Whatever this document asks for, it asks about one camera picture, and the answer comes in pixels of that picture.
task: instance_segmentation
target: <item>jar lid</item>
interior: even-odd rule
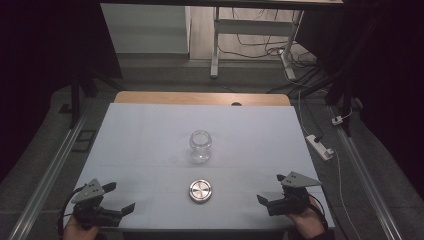
[[[190,198],[195,203],[205,203],[212,196],[212,187],[206,180],[196,180],[190,185]]]

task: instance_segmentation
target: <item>metal stand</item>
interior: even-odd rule
[[[219,19],[219,7],[214,8],[214,39],[211,60],[211,78],[218,78],[218,36],[219,34],[270,35],[289,37],[281,60],[290,80],[296,79],[289,66],[288,56],[299,27],[303,11],[295,11],[293,22],[251,21]]]
[[[83,68],[78,68],[75,70],[75,74],[71,82],[72,121],[69,127],[71,129],[74,128],[80,118],[80,86],[87,97],[94,98],[97,96],[98,90],[92,76],[99,78],[101,81],[118,91],[126,91],[123,86],[119,85],[112,79],[105,77],[103,74],[95,71],[94,69],[84,70]]]

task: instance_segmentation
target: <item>gray carpet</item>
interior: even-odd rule
[[[288,84],[284,80],[281,68],[275,63],[261,63],[262,65],[272,66],[268,68],[251,67],[251,65],[244,63],[237,66],[232,64],[225,66],[225,63],[223,63],[224,67],[220,68],[220,76],[217,80],[209,78],[210,69],[204,63],[190,64],[195,66],[181,67],[175,66],[175,64],[168,64],[167,67],[145,67],[145,64],[141,64],[139,67],[123,66],[124,80],[119,81],[119,83],[128,90],[234,91],[240,93],[265,93],[270,89]],[[296,73],[302,75],[306,71],[307,69],[297,69]],[[113,101],[117,93],[116,90],[101,81],[96,81],[96,84],[99,88],[99,94],[94,99],[92,111],[88,113],[87,121],[82,127],[84,134],[88,135],[95,134],[99,130],[108,104]],[[287,93],[290,89],[291,87],[283,88],[274,93]],[[317,93],[306,99],[311,112],[306,108],[305,101],[301,102],[304,126],[309,133],[319,135],[320,130],[315,123],[316,121],[324,133],[322,143],[337,150],[343,180],[343,198],[350,218],[361,238],[386,239],[379,219],[344,150],[337,129],[331,124],[331,115],[322,100],[322,96],[323,93]],[[66,137],[69,130],[70,115],[59,113],[59,110],[63,104],[69,104],[69,101],[69,88],[61,89],[53,95],[51,109],[43,125],[18,164],[1,183],[0,239],[6,239],[9,236],[46,167]],[[299,113],[297,99],[292,99],[291,102]],[[404,239],[424,239],[424,230],[421,227],[424,220],[422,199],[416,194],[387,150],[363,125],[358,115],[358,109],[355,109],[351,118],[353,139],[372,173],[378,189],[395,217]],[[85,142],[73,145],[73,151],[69,154],[28,239],[56,239],[55,224],[58,213],[63,201],[76,184],[79,173],[88,157],[88,151],[85,150],[89,148],[90,145]],[[345,234],[348,239],[356,239],[356,234],[347,219],[340,200],[338,162],[336,159],[323,162],[313,149],[310,148],[309,151],[318,176],[323,182],[326,197],[331,204],[331,215],[337,225],[335,229],[336,239],[346,239]]]

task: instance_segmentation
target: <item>white wall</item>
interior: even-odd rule
[[[117,53],[188,53],[184,6],[101,6]]]

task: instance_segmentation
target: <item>power strip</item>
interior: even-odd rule
[[[341,116],[338,116],[338,117],[332,118],[331,122],[333,123],[334,126],[336,126],[343,123],[343,118]]]
[[[329,159],[333,158],[333,149],[331,148],[325,148],[324,145],[322,145],[321,142],[315,142],[316,137],[314,135],[309,135],[306,137],[306,140],[308,140],[308,143],[315,149],[315,151],[319,154],[319,156],[322,158],[322,160],[327,161]]]

